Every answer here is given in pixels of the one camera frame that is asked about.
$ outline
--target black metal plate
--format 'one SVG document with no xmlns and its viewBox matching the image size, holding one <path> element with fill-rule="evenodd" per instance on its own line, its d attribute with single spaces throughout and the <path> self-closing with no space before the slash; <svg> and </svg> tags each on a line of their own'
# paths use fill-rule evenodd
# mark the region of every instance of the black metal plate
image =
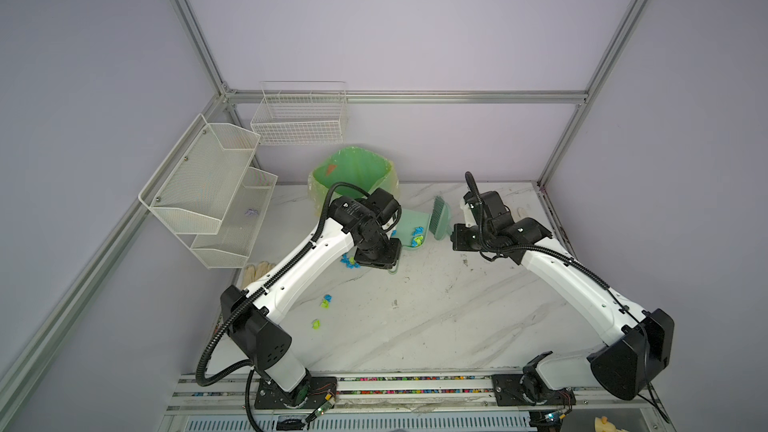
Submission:
<svg viewBox="0 0 768 432">
<path fill-rule="evenodd" d="M 498 374 L 491 376 L 493 393 L 496 396 L 496 405 L 499 407 L 531 405 L 530 402 L 524 399 L 524 390 L 520 385 L 520 380 L 522 378 L 523 374 Z M 571 404 L 575 404 L 576 397 L 574 397 L 574 393 L 569 390 L 568 396 L 571 398 Z M 567 400 L 565 401 L 565 404 L 563 404 L 562 396 L 556 394 L 552 399 L 545 401 L 542 405 L 557 405 L 562 407 L 567 404 Z"/>
<path fill-rule="evenodd" d="M 256 391 L 254 408 L 264 409 L 285 409 L 284 398 L 278 389 L 279 385 L 272 381 L 268 384 L 266 380 L 259 380 L 259 389 Z M 316 409 L 326 402 L 326 395 L 336 395 L 335 377 L 312 377 L 310 379 L 310 393 L 306 396 L 306 401 L 301 405 L 302 409 Z"/>
</svg>

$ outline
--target beige glove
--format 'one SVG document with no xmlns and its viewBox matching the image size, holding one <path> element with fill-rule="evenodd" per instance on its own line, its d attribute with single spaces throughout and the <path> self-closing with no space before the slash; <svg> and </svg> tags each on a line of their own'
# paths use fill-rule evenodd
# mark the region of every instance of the beige glove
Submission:
<svg viewBox="0 0 768 432">
<path fill-rule="evenodd" d="M 274 267 L 274 264 L 268 262 L 259 262 L 258 265 L 246 265 L 243 270 L 243 280 L 240 282 L 240 288 L 245 288 L 248 284 L 262 278 Z"/>
</svg>

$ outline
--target green brush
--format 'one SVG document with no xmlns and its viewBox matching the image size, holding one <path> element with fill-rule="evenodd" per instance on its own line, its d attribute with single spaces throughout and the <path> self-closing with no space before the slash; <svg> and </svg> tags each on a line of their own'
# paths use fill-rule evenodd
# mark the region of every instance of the green brush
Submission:
<svg viewBox="0 0 768 432">
<path fill-rule="evenodd" d="M 429 218 L 429 231 L 441 240 L 451 232 L 451 208 L 441 196 L 435 197 L 432 216 Z"/>
</svg>

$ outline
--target wire mesh basket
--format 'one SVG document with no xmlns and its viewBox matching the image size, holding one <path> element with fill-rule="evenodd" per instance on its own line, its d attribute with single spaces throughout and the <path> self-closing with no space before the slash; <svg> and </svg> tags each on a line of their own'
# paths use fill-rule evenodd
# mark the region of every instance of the wire mesh basket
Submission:
<svg viewBox="0 0 768 432">
<path fill-rule="evenodd" d="M 264 146 L 338 144 L 349 119 L 344 82 L 262 82 L 250 126 Z"/>
<path fill-rule="evenodd" d="M 216 235 L 197 235 L 190 250 L 208 268 L 244 267 L 254 250 L 277 176 L 248 167 Z"/>
<path fill-rule="evenodd" d="M 177 235 L 219 232 L 259 143 L 259 135 L 250 130 L 202 120 L 202 129 L 160 189 L 149 197 L 148 183 L 139 195 Z"/>
</svg>

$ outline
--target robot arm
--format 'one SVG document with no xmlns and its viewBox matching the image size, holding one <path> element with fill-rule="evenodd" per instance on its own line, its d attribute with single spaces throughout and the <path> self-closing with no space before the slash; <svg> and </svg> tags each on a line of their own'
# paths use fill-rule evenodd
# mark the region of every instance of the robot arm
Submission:
<svg viewBox="0 0 768 432">
<path fill-rule="evenodd" d="M 594 350 L 536 357 L 524 368 L 527 396 L 536 401 L 552 390 L 600 385 L 618 398 L 634 398 L 669 363 L 672 318 L 661 309 L 647 312 L 612 289 L 532 218 L 514 222 L 497 192 L 481 194 L 472 174 L 466 177 L 465 223 L 454 225 L 454 250 L 494 253 L 483 257 L 522 264 L 573 305 L 604 342 Z"/>
<path fill-rule="evenodd" d="M 290 350 L 291 336 L 279 326 L 293 303 L 353 246 L 357 246 L 355 260 L 374 268 L 395 267 L 401 251 L 400 241 L 389 237 L 402 214 L 391 194 L 378 188 L 365 198 L 341 196 L 330 202 L 332 190 L 321 222 L 291 254 L 244 290 L 230 286 L 221 295 L 222 315 L 229 324 L 226 332 L 259 374 L 280 386 L 277 392 L 291 407 L 306 398 L 311 380 Z"/>
</svg>

